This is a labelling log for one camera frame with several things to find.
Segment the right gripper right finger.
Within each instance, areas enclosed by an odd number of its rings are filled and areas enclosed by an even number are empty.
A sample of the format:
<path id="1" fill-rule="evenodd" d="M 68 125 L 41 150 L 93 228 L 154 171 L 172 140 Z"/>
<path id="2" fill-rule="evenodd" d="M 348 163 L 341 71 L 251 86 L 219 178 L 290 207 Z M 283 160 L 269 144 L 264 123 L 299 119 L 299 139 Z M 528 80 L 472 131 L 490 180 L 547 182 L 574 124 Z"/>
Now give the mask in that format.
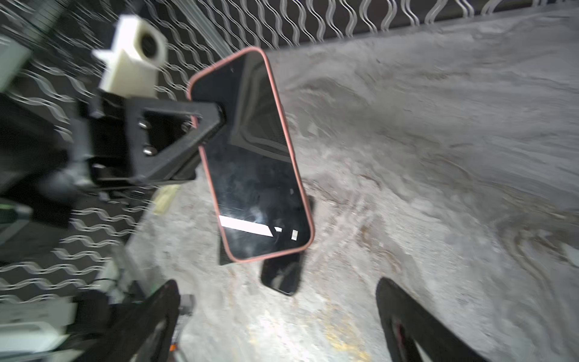
<path id="1" fill-rule="evenodd" d="M 381 327 L 392 361 L 484 361 L 427 309 L 390 278 L 375 292 Z"/>

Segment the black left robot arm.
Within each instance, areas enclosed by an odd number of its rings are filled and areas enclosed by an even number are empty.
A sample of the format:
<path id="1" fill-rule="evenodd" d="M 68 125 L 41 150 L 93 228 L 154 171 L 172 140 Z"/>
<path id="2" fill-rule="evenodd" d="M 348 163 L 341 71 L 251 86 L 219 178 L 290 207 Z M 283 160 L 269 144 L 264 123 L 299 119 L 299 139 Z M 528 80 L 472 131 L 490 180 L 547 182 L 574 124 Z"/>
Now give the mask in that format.
<path id="1" fill-rule="evenodd" d="M 2 264 L 48 250 L 87 196 L 126 201 L 140 187 L 193 180 L 200 146 L 224 122 L 212 102 L 98 91 L 75 103 L 68 143 L 51 122 L 2 95 Z"/>

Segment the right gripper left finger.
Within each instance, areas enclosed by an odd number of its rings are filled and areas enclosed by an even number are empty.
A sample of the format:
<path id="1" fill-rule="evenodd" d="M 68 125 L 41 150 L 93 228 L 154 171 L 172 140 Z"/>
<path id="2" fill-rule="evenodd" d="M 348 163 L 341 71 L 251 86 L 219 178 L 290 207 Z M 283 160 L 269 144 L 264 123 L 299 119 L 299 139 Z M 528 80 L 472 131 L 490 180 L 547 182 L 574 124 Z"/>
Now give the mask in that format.
<path id="1" fill-rule="evenodd" d="M 181 295 L 169 280 L 146 298 L 129 293 L 113 304 L 108 294 L 84 291 L 74 297 L 76 361 L 168 361 Z"/>

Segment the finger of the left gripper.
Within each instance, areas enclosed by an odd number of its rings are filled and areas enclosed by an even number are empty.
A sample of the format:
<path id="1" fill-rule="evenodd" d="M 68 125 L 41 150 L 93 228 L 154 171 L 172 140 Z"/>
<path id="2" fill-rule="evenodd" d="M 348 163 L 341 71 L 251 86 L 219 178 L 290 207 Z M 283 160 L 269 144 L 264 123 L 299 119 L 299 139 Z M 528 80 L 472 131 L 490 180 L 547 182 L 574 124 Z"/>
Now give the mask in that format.
<path id="1" fill-rule="evenodd" d="M 182 164 L 224 124 L 212 102 L 177 102 L 144 97 L 125 101 L 125 125 L 133 183 L 153 183 L 155 172 Z"/>
<path id="2" fill-rule="evenodd" d="M 196 170 L 199 166 L 199 156 L 194 155 L 185 160 L 182 164 L 173 163 L 162 167 L 160 171 L 154 173 L 153 183 L 186 183 L 194 180 L 197 176 Z"/>

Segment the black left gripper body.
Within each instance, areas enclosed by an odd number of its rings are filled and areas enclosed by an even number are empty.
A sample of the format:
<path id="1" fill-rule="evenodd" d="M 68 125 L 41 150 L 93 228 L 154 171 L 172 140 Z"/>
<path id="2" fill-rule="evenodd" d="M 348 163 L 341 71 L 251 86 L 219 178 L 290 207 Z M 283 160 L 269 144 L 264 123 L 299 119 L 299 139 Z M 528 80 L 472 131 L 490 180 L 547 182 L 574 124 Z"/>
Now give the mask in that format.
<path id="1" fill-rule="evenodd" d="M 125 125 L 125 98 L 89 97 L 76 101 L 67 169 L 80 190 L 128 189 L 131 163 Z"/>

